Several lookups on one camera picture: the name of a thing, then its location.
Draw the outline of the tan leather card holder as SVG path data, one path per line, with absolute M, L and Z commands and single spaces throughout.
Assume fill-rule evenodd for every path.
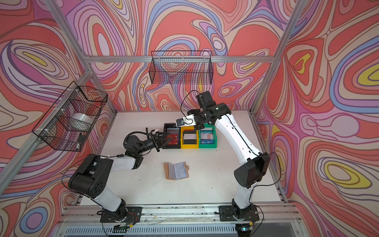
M 189 167 L 186 162 L 163 163 L 166 180 L 182 180 L 189 178 Z

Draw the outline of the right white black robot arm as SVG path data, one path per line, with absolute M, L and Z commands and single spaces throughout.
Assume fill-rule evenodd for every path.
M 254 188 L 265 176 L 270 163 L 270 155 L 261 153 L 247 138 L 237 124 L 231 110 L 225 103 L 217 104 L 210 92 L 206 91 L 196 95 L 199 109 L 188 111 L 183 117 L 185 126 L 192 126 L 195 130 L 205 128 L 205 125 L 213 125 L 227 139 L 241 164 L 234 171 L 238 183 L 237 193 L 232 199 L 231 214 L 219 214 L 222 217 L 233 217 L 243 220 L 253 211 L 251 197 Z

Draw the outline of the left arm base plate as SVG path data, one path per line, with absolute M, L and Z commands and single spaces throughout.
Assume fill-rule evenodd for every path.
M 129 223 L 140 222 L 143 208 L 141 206 L 121 207 L 116 212 L 103 209 L 101 211 L 101 223 Z

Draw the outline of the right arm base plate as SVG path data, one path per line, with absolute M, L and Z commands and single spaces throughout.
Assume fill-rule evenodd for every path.
M 245 209 L 240 209 L 236 205 L 221 205 L 215 214 L 219 215 L 222 222 L 249 221 L 255 223 L 260 220 L 257 206 L 252 204 Z

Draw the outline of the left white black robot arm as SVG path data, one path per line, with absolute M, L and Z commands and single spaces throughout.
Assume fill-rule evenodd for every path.
M 115 171 L 138 169 L 145 154 L 152 150 L 159 152 L 171 140 L 168 132 L 133 131 L 123 141 L 123 154 L 87 156 L 71 176 L 68 188 L 102 207 L 101 222 L 125 223 L 131 217 L 131 223 L 136 223 L 138 217 L 127 209 L 125 200 L 107 187 L 109 175 Z

